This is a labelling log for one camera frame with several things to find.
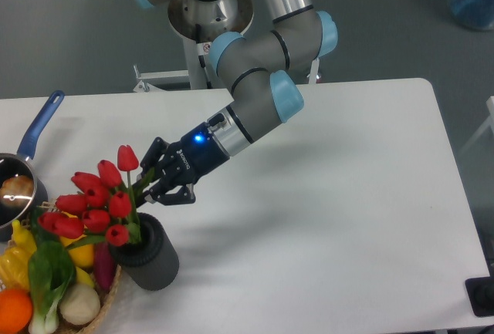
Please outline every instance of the bok choy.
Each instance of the bok choy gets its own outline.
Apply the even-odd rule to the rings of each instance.
[[[59,325],[60,299],[76,276],[67,250],[57,241],[45,241],[29,259],[29,283],[34,313],[29,332],[51,334]]]

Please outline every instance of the white table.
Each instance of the white table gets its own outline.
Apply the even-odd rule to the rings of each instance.
[[[486,326],[464,281],[488,270],[432,87],[301,86],[286,125],[201,179],[189,206],[146,204],[181,260],[145,292],[123,277],[98,333],[385,333]],[[226,91],[68,96],[33,165],[56,197],[76,170],[171,142]],[[13,152],[44,99],[0,100]]]

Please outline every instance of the blue led light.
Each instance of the blue led light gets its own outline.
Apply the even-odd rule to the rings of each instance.
[[[194,140],[196,143],[204,143],[205,138],[202,135],[195,135]]]

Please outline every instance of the tulip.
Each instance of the tulip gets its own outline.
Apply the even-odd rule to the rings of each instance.
[[[83,192],[88,191],[91,187],[103,185],[97,175],[86,172],[76,172],[70,180]]]
[[[122,224],[114,224],[108,228],[105,236],[108,242],[116,247],[121,247],[129,241],[129,231]]]
[[[118,191],[110,199],[108,211],[112,217],[124,218],[132,211],[132,203],[130,202],[129,194],[123,191]]]
[[[38,217],[38,224],[49,232],[54,232],[54,224],[56,221],[62,218],[68,218],[64,213],[60,212],[45,212]]]
[[[139,160],[130,145],[120,145],[117,155],[117,166],[119,170],[129,172],[139,167]]]
[[[84,224],[79,218],[59,218],[53,223],[52,233],[68,239],[77,239],[84,233]]]
[[[109,189],[122,184],[122,175],[115,164],[109,160],[102,160],[98,163],[98,172],[100,172],[101,182]]]
[[[104,186],[91,187],[86,191],[86,201],[90,207],[102,208],[107,204],[110,192]]]
[[[87,210],[86,197],[82,194],[60,195],[55,206],[63,212],[78,216]]]
[[[83,223],[91,232],[103,232],[110,224],[110,215],[100,209],[86,211],[83,214]]]

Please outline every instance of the blue pan handle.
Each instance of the blue pan handle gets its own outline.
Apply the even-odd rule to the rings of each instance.
[[[17,149],[17,154],[19,156],[31,159],[34,158],[39,135],[58,109],[64,97],[65,94],[60,90],[57,90],[50,95],[48,101],[43,105],[43,108],[41,108],[36,118],[32,121],[31,126],[29,126],[28,130],[25,132],[24,137],[19,144],[19,148]]]

